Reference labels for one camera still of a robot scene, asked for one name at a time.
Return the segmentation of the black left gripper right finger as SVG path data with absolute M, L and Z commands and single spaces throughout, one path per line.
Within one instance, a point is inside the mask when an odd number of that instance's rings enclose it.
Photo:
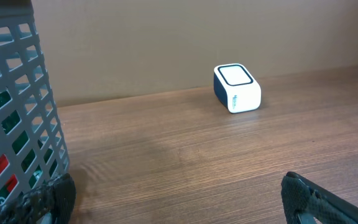
M 296 172 L 287 172 L 281 186 L 287 223 L 358 224 L 358 207 Z

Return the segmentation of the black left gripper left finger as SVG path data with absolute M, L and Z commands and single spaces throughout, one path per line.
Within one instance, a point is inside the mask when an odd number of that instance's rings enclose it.
M 76 187 L 69 173 L 56 175 L 46 183 L 0 207 L 0 224 L 31 224 L 42 218 L 47 223 L 68 223 L 76 200 Z

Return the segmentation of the green 3M gloves package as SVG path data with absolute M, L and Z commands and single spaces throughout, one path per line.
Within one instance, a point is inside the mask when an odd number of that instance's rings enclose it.
M 0 206 L 69 166 L 52 91 L 0 89 Z

